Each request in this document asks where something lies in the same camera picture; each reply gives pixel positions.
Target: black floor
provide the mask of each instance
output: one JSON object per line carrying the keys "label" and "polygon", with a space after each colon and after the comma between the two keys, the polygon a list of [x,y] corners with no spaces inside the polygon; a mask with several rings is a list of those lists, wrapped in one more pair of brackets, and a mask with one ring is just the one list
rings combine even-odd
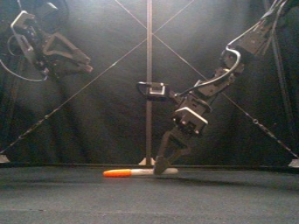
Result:
{"label": "black floor", "polygon": [[0,223],[299,223],[296,173],[179,169],[103,178],[104,170],[1,168]]}

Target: cable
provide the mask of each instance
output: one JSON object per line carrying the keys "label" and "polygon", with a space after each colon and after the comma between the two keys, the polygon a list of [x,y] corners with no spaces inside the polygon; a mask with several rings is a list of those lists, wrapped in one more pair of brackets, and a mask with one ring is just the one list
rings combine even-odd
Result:
{"label": "cable", "polygon": [[32,79],[26,79],[24,78],[21,75],[18,75],[17,73],[14,73],[12,70],[9,70],[9,68],[5,66],[5,63],[0,60],[0,64],[4,68],[4,70],[12,74],[13,76],[16,76],[18,79],[24,80],[24,81],[35,81],[35,82],[40,82],[40,81],[45,81],[48,79],[48,76],[45,75],[44,76],[44,79],[43,80],[32,80]]}
{"label": "cable", "polygon": [[236,60],[236,62],[235,62],[233,67],[232,67],[232,68],[231,68],[231,69],[229,69],[229,70],[228,70],[220,77],[217,77],[217,78],[215,78],[215,79],[211,79],[211,80],[207,80],[207,81],[199,83],[199,85],[196,85],[195,87],[191,87],[191,88],[188,88],[187,90],[184,90],[181,93],[177,94],[179,96],[187,95],[192,90],[195,90],[195,89],[197,89],[197,88],[201,88],[201,87],[204,87],[204,86],[207,86],[207,85],[215,83],[216,81],[223,80],[225,77],[228,77],[228,75],[231,75],[231,74],[233,73],[235,69],[236,69],[237,66],[239,66],[239,62],[240,62],[240,53],[239,53],[239,51],[229,49],[229,46],[227,46],[225,50],[227,50],[228,52],[235,53],[236,56],[237,56],[237,60]]}

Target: black curtain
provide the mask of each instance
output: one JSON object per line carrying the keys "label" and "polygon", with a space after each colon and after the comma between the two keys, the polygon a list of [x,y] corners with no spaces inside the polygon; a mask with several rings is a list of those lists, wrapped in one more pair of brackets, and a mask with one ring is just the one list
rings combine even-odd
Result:
{"label": "black curtain", "polygon": [[[145,156],[145,99],[136,92],[136,83],[145,81],[147,73],[147,1],[72,0],[67,4],[69,18],[60,32],[91,57],[93,71],[57,81],[20,81],[1,148],[88,85],[5,155],[16,162],[137,164]],[[153,81],[181,92],[203,76],[209,78],[227,43],[264,11],[259,0],[153,0]],[[39,77],[28,64],[20,73]],[[296,85],[297,69],[285,73],[288,85]],[[1,79],[14,80],[6,76],[1,70]],[[2,83],[2,100],[6,93],[12,89]],[[247,65],[225,95],[237,107],[219,95],[212,113],[205,115],[204,135],[192,140],[192,154],[176,164],[287,165],[289,153],[239,109],[269,127],[283,142],[293,141],[271,49]],[[163,133],[173,126],[172,112],[172,104],[153,103],[153,157]]]}

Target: cable support wire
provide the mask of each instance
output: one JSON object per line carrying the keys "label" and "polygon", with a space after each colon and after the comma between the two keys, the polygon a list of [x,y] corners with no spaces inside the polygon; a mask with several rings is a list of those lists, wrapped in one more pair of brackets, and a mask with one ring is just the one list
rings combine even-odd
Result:
{"label": "cable support wire", "polygon": [[116,60],[115,63],[91,80],[91,82],[64,101],[64,103],[48,114],[44,118],[16,138],[16,140],[2,149],[0,150],[0,155],[5,153],[21,140],[26,138],[26,136],[41,126],[45,120],[48,120],[52,115],[61,110],[61,108],[67,105],[67,103],[91,86],[91,84],[101,77],[107,71],[121,61],[132,51],[145,42],[145,39]]}

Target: orange marker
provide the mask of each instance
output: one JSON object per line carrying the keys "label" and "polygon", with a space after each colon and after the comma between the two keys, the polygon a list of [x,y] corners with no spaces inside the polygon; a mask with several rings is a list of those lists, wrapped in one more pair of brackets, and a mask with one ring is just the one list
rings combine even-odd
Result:
{"label": "orange marker", "polygon": [[[176,168],[167,168],[163,174],[176,174]],[[155,175],[153,169],[123,169],[104,171],[103,175],[105,178],[125,178],[131,176]]]}

